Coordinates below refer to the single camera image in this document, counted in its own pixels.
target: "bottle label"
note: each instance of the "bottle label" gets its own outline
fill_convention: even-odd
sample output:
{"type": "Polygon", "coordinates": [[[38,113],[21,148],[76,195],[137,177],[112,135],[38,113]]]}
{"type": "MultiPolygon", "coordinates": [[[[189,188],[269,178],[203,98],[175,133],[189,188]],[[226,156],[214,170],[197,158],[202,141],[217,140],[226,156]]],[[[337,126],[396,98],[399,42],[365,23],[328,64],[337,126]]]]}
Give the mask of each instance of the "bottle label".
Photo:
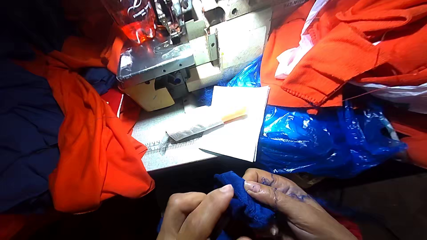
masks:
{"type": "MultiPolygon", "coordinates": [[[[134,1],[134,5],[128,8],[128,15],[130,16],[130,11],[133,10],[132,12],[135,12],[135,9],[139,8],[141,6],[142,0],[135,0],[134,1]]],[[[148,13],[148,9],[151,8],[151,4],[150,2],[148,2],[148,4],[142,8],[140,11],[138,11],[135,14],[132,14],[133,18],[137,18],[139,16],[144,17],[147,13],[148,13]]]]}

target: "red fabric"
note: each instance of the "red fabric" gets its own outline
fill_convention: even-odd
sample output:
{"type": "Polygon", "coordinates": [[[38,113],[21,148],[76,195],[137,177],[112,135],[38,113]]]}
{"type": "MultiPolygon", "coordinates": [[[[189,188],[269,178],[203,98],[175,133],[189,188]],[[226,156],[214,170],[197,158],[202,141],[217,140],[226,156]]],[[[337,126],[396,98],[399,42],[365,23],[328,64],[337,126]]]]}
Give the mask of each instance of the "red fabric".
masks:
{"type": "Polygon", "coordinates": [[[0,215],[0,239],[11,239],[26,224],[28,217],[24,215],[0,215]]]}
{"type": "Polygon", "coordinates": [[[108,103],[111,110],[113,110],[114,113],[117,113],[119,111],[120,102],[122,100],[123,93],[120,92],[119,88],[117,86],[114,86],[108,92],[101,95],[101,98],[108,103]]]}
{"type": "Polygon", "coordinates": [[[121,122],[77,73],[82,67],[116,72],[124,38],[100,1],[63,3],[66,18],[75,21],[84,37],[69,37],[61,52],[37,52],[36,60],[20,64],[48,80],[65,115],[58,135],[61,156],[49,176],[55,209],[81,213],[114,195],[144,196],[154,181],[141,161],[147,148],[129,134],[137,114],[121,122]]]}
{"type": "Polygon", "coordinates": [[[393,128],[404,135],[401,141],[408,144],[410,160],[420,167],[427,168],[427,114],[404,111],[396,108],[386,109],[386,116],[393,128]]]}
{"type": "Polygon", "coordinates": [[[353,234],[358,240],[362,240],[363,236],[362,236],[362,232],[360,231],[359,226],[348,220],[345,217],[341,217],[341,216],[334,216],[335,220],[337,220],[341,225],[343,225],[346,229],[348,229],[349,232],[351,232],[351,234],[353,234]]]}
{"type": "Polygon", "coordinates": [[[391,85],[426,82],[422,70],[427,65],[427,3],[359,0],[348,9],[349,2],[331,0],[326,5],[319,21],[309,30],[315,46],[285,80],[274,78],[278,65],[275,58],[298,45],[304,20],[287,21],[272,32],[261,65],[261,84],[272,88],[269,104],[341,105],[340,88],[353,78],[391,85]],[[382,42],[377,46],[372,45],[379,40],[382,42]]]}

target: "metal plate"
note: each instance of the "metal plate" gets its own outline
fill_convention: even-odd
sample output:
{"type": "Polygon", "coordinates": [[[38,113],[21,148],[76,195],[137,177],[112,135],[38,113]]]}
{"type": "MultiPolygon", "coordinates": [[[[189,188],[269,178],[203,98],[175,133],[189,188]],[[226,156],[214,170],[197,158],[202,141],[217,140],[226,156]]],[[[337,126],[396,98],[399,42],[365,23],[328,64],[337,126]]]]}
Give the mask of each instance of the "metal plate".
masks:
{"type": "Polygon", "coordinates": [[[117,79],[124,88],[194,65],[193,51],[186,39],[173,48],[155,51],[167,41],[165,36],[167,33],[157,31],[154,39],[122,53],[117,79]]]}

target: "sewing machine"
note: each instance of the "sewing machine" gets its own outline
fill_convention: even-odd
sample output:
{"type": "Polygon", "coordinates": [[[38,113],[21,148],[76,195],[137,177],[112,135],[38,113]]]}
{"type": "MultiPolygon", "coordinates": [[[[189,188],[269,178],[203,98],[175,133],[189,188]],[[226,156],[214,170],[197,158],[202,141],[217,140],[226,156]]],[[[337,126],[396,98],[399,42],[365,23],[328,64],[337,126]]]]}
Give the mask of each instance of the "sewing machine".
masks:
{"type": "Polygon", "coordinates": [[[305,0],[150,2],[156,35],[123,52],[117,71],[121,88],[146,111],[234,77],[263,53],[272,19],[305,0]]]}

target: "hand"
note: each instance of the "hand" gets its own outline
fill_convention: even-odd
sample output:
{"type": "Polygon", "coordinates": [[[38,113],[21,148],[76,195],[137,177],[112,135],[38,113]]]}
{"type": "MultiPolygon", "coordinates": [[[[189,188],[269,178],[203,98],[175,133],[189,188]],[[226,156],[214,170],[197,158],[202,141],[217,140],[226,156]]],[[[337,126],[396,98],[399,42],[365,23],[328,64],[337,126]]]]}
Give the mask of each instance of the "hand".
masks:
{"type": "Polygon", "coordinates": [[[206,240],[233,198],[231,185],[204,193],[176,193],[167,203],[158,240],[206,240]]]}
{"type": "Polygon", "coordinates": [[[277,209],[300,240],[355,240],[356,237],[329,215],[293,181],[250,168],[243,176],[246,192],[277,209]]]}

